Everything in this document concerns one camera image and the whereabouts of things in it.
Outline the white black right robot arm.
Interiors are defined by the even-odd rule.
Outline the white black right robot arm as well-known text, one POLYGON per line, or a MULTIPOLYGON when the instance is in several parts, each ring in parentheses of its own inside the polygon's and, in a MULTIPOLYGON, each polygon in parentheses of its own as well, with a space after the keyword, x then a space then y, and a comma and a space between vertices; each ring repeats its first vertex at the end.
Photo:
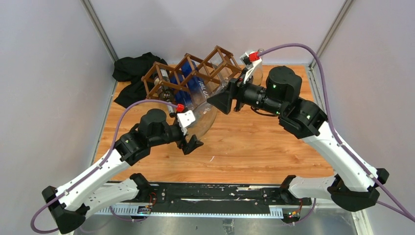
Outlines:
POLYGON ((235 111, 249 105, 276 116, 285 131, 313 147, 332 166, 335 174, 329 177, 287 176, 279 188, 283 203, 319 198, 350 212, 374 206, 380 196, 377 188, 387 181, 388 171, 370 166, 347 145, 339 144, 327 114, 315 102, 300 97, 301 85, 302 78, 292 69, 277 66, 270 70, 265 87, 233 78, 207 101, 224 114, 230 113, 235 101, 235 111))

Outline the dark green wine bottle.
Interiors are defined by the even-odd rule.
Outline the dark green wine bottle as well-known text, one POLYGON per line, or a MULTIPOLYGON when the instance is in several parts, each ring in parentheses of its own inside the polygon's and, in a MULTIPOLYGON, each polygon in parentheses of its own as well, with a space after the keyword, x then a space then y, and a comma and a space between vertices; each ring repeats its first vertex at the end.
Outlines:
MULTIPOLYGON (((166 70, 161 69, 161 78, 159 78, 158 73, 155 71, 152 74, 152 78, 154 79, 154 85, 161 83, 162 81, 169 82, 168 73, 166 70)), ((174 101, 174 94, 173 90, 165 85, 161 85, 157 90, 158 97, 160 100, 166 101, 168 103, 173 103, 174 101)), ((175 108, 172 106, 167 106, 169 116, 173 118, 175 116, 175 108)))

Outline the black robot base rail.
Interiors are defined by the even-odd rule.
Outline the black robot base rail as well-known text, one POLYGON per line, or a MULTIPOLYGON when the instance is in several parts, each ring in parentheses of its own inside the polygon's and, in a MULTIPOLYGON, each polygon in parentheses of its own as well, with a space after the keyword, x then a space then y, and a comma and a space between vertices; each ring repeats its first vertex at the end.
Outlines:
POLYGON ((124 199, 113 209, 133 216, 283 219, 312 204, 311 198, 285 202, 279 185, 157 182, 146 197, 124 199))

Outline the clear plain glass bottle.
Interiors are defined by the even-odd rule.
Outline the clear plain glass bottle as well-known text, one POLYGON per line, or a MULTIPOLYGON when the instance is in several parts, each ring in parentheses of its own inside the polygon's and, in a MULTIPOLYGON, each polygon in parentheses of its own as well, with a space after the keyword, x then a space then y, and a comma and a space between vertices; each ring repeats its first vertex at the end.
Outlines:
POLYGON ((187 139, 189 140, 193 135, 195 135, 197 139, 201 140, 203 135, 205 135, 212 127, 218 110, 211 104, 204 101, 192 111, 196 120, 187 128, 187 139))

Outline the brown wooden wine rack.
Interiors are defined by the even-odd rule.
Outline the brown wooden wine rack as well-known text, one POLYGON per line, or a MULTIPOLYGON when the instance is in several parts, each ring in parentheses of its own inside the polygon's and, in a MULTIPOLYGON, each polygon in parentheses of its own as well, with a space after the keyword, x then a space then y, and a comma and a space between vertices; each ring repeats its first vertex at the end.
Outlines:
POLYGON ((178 91, 186 91, 189 93, 190 90, 187 87, 187 82, 194 75, 202 78, 206 85, 208 85, 209 82, 219 84, 220 81, 215 78, 215 75, 217 75, 224 67, 232 69, 235 73, 240 71, 240 66, 237 64, 233 54, 220 46, 216 46, 204 59, 187 53, 179 64, 175 66, 154 62, 149 72, 141 78, 145 86, 146 99, 160 99, 156 94, 156 91, 161 85, 170 87, 173 90, 173 94, 176 94, 178 91), (159 78, 161 78, 161 69, 167 71, 169 80, 172 76, 175 76, 179 84, 176 85, 170 81, 162 81, 161 83, 154 85, 152 74, 156 71, 159 78), (183 75, 184 80, 182 82, 179 81, 178 74, 183 75))

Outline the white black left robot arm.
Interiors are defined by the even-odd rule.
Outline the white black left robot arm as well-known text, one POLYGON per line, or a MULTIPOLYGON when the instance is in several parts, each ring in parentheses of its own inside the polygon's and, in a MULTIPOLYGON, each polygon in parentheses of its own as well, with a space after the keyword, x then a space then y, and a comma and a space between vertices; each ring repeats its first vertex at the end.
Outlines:
POLYGON ((43 198, 61 233, 78 229, 87 218, 116 203, 134 199, 154 202, 154 189, 141 173, 134 173, 111 187, 102 185, 147 157, 154 146, 174 142, 187 155, 203 145, 196 135, 186 139, 188 127, 196 121, 191 110, 177 113, 173 124, 168 124, 166 118, 161 109, 149 110, 98 162, 68 183, 43 190, 43 198))

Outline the clear bottle with black label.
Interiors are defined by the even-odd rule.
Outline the clear bottle with black label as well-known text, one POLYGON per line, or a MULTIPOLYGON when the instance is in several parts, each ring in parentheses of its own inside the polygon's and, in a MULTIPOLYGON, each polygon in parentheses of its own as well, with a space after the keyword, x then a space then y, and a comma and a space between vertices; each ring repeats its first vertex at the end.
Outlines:
POLYGON ((211 93, 209 97, 219 93, 220 91, 224 90, 226 86, 228 85, 229 81, 232 78, 239 78, 242 75, 243 69, 245 66, 242 64, 242 62, 239 64, 240 71, 235 73, 232 69, 224 67, 217 75, 215 75, 215 78, 217 78, 220 83, 219 84, 213 84, 210 83, 207 85, 211 89, 211 93))

